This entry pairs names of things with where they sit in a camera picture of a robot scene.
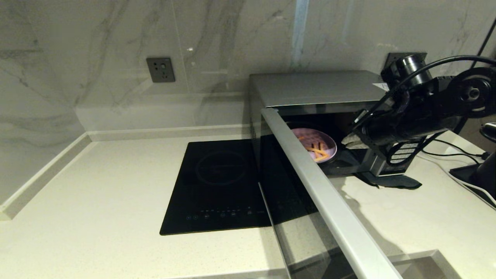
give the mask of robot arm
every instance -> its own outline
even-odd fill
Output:
[[[387,163],[399,165],[433,140],[428,135],[453,130],[464,117],[496,113],[495,69],[474,68],[457,76],[432,78],[428,68],[419,54],[390,61],[381,72],[392,88],[380,101],[389,104],[388,108],[374,110],[379,103],[357,118],[354,134],[343,143],[360,146],[356,142],[360,139]]]

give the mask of white countertop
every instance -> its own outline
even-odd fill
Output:
[[[0,222],[0,278],[252,278],[283,269],[271,227],[159,235],[187,143],[239,138],[91,143]]]
[[[165,279],[281,272],[284,264],[272,228],[159,235],[187,143],[239,138],[91,143],[14,220],[0,222],[0,278]],[[452,133],[442,139],[482,152]],[[438,142],[427,150],[456,152]],[[447,169],[470,163],[458,156],[438,161]],[[439,249],[464,279],[496,274],[496,212],[431,162],[416,158],[407,174],[423,185],[411,191],[377,189],[355,177],[331,181],[386,255]],[[296,221],[301,227],[308,220]],[[332,245],[312,243],[295,249],[294,259]]]
[[[439,139],[470,153],[483,152],[452,132]],[[460,153],[436,141],[426,151]],[[446,170],[473,164],[464,156],[421,156]],[[417,157],[406,174],[423,185],[416,190],[378,189],[356,177],[330,180],[387,256],[439,250],[463,279],[494,278],[496,210],[432,162]]]

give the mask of microwave door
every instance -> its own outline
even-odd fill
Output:
[[[401,278],[277,110],[261,114],[260,184],[291,278]]]

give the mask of microwave door handle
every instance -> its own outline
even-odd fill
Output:
[[[402,278],[277,111],[264,108],[261,113],[355,275],[360,279]]]

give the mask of white power cord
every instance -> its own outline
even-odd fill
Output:
[[[493,209],[496,209],[496,200],[485,190],[485,189],[482,189],[481,187],[478,187],[478,186],[475,186],[475,185],[472,185],[470,183],[467,183],[463,180],[460,180],[456,177],[454,177],[453,175],[451,175],[451,173],[449,173],[449,171],[445,170],[438,162],[434,161],[434,160],[431,160],[429,158],[426,158],[426,157],[423,157],[423,156],[420,156],[417,154],[417,157],[418,158],[421,158],[421,159],[424,159],[426,161],[429,161],[431,163],[434,163],[436,164],[445,174],[447,174],[449,177],[451,177],[451,179],[453,179],[454,181],[456,181],[458,184],[460,184],[461,186],[463,186],[465,189],[469,190],[467,187],[470,187],[470,188],[473,188],[473,189],[477,189],[481,192],[483,192],[486,196],[488,196],[488,198],[491,200],[491,202],[493,203],[492,205],[490,203],[488,203],[487,201],[483,200],[484,202],[486,202],[489,206],[491,206]]]

